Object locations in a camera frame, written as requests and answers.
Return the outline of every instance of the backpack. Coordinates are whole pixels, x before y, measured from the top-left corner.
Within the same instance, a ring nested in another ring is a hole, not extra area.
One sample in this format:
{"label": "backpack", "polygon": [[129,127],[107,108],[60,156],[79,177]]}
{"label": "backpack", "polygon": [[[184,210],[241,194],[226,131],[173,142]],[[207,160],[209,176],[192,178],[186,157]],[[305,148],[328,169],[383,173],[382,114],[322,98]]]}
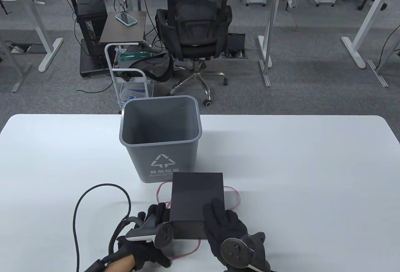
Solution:
{"label": "backpack", "polygon": [[[139,69],[144,74],[154,81],[166,82],[168,81],[174,72],[174,60],[169,52],[165,49],[154,49],[146,43],[139,45],[130,46],[126,53],[137,52],[137,51],[148,51],[156,53],[156,56],[151,58],[132,59],[124,62],[120,62],[116,68],[124,69]],[[142,77],[143,75],[139,72],[115,72],[117,77],[121,77],[125,81],[129,81],[132,77]]]}

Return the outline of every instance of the smartphone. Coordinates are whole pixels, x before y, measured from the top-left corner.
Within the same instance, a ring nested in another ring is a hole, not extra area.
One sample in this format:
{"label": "smartphone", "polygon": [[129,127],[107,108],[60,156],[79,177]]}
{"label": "smartphone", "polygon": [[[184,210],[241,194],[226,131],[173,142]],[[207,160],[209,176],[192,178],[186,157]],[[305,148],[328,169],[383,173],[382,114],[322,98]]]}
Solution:
{"label": "smartphone", "polygon": [[132,26],[138,22],[134,17],[129,16],[127,13],[119,13],[115,18],[126,26]]}

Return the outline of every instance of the caster wheel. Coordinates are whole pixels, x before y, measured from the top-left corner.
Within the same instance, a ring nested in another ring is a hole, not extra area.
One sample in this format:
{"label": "caster wheel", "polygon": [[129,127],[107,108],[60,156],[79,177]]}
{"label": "caster wheel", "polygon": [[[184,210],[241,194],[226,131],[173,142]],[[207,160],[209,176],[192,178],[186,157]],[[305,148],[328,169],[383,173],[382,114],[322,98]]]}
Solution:
{"label": "caster wheel", "polygon": [[204,104],[205,107],[208,107],[208,106],[211,105],[211,100],[205,99],[205,100],[203,101],[203,104]]}

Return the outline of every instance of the hand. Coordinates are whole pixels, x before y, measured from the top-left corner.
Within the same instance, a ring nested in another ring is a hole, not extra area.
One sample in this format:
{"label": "hand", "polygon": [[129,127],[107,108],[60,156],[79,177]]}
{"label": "hand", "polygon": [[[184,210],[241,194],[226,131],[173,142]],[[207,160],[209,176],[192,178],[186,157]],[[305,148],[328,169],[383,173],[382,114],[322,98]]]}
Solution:
{"label": "hand", "polygon": [[204,205],[204,231],[211,252],[223,265],[228,267],[221,255],[221,245],[226,239],[239,239],[246,235],[247,227],[239,220],[235,212],[224,208],[223,202],[218,199],[213,199],[211,203]]}
{"label": "hand", "polygon": [[[151,205],[147,211],[147,215],[144,212],[137,214],[138,218],[142,221],[146,221],[151,215],[157,217],[157,224],[168,222],[170,220],[170,210],[166,209],[165,203],[159,203],[158,205]],[[118,249],[126,248],[135,259],[135,271],[143,268],[144,263],[151,261],[153,263],[159,263],[161,266],[168,268],[171,266],[171,260],[167,258],[160,249],[154,246],[153,242],[146,243],[146,241],[131,242],[128,241],[125,236],[117,238]]]}

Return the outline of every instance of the gray trash bin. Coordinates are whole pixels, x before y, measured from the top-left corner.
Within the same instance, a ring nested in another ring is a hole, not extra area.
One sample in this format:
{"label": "gray trash bin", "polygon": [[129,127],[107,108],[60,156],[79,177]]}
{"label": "gray trash bin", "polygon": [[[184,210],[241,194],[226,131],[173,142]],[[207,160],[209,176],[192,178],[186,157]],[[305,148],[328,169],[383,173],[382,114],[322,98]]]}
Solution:
{"label": "gray trash bin", "polygon": [[194,172],[201,135],[199,106],[191,96],[133,99],[122,109],[120,141],[146,183]]}

